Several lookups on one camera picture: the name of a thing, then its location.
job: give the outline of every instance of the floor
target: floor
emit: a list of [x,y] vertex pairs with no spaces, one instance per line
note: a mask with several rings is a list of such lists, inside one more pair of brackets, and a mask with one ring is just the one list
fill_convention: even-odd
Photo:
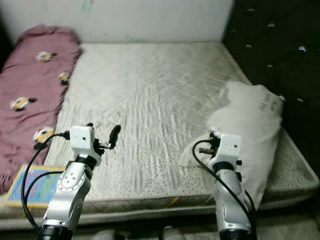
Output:
[[[187,240],[218,240],[214,216],[187,216],[148,221],[130,221],[108,225],[79,226],[73,240],[90,240],[96,233],[107,229],[116,230],[129,240],[157,240],[164,226],[177,226]],[[257,219],[258,240],[318,240],[320,231],[314,218],[303,209],[283,212],[265,211]],[[0,232],[0,240],[34,240],[28,231]]]

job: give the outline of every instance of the white pillow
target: white pillow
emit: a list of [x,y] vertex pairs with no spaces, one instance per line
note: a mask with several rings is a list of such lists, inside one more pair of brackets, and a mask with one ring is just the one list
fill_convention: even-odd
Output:
[[[281,127],[283,99],[262,85],[250,86],[238,81],[228,81],[220,91],[214,112],[208,118],[208,127],[222,128],[222,132],[240,135],[242,138],[240,160],[242,183],[258,208],[267,186],[274,162]],[[184,150],[179,165],[200,166],[192,156],[192,147],[198,140],[208,139],[206,133]],[[210,156],[199,153],[199,158],[208,165]]]

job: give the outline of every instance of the pink blanket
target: pink blanket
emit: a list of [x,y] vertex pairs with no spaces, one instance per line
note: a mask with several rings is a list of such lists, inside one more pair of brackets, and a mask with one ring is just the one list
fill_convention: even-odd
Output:
[[[53,134],[76,61],[78,39],[66,27],[27,30],[0,74],[0,194]],[[35,161],[43,164],[48,147]]]

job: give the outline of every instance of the bed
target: bed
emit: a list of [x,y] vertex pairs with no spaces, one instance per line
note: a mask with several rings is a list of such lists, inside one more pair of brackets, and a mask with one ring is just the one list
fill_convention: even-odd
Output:
[[[92,122],[107,141],[122,127],[117,146],[94,169],[79,224],[106,223],[215,211],[213,179],[199,167],[181,167],[185,146],[206,131],[220,88],[251,84],[223,44],[82,44],[56,132]],[[45,165],[73,160],[69,142],[54,139]],[[319,180],[285,130],[260,209],[310,198]],[[45,209],[32,209],[38,221]],[[29,228],[20,208],[0,208],[0,228]]]

